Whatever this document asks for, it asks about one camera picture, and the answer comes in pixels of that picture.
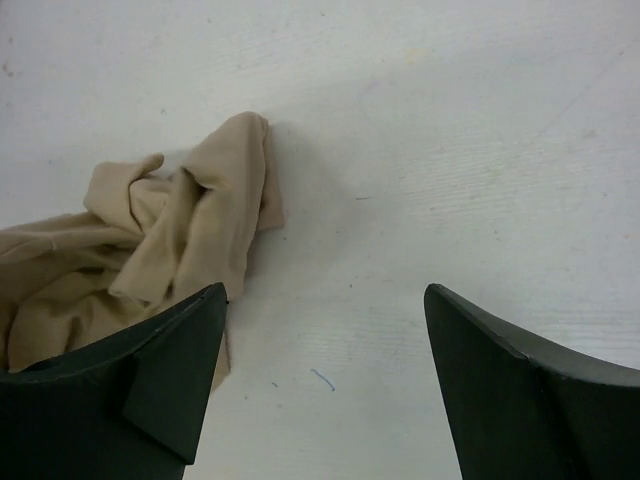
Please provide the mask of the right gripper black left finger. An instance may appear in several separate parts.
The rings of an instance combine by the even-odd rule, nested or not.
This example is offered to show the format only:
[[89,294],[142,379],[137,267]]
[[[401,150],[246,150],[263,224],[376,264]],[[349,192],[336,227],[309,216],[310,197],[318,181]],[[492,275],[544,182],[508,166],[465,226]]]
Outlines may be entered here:
[[222,284],[100,341],[1,373],[4,479],[180,479],[227,313]]

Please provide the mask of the beige t shirt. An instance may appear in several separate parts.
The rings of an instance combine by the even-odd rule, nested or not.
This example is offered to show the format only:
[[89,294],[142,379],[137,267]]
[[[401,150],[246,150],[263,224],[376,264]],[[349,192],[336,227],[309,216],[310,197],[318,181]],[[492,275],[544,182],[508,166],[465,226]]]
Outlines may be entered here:
[[252,243],[284,223],[268,121],[226,120],[170,175],[160,153],[93,171],[84,209],[1,232],[1,366],[16,373],[220,283],[243,292]]

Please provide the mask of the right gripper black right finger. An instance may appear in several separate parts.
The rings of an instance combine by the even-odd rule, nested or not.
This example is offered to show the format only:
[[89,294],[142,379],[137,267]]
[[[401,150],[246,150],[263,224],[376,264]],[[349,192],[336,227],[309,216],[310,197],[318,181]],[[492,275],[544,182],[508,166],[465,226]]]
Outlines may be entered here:
[[426,325],[465,479],[636,479],[639,372],[502,320],[448,288]]

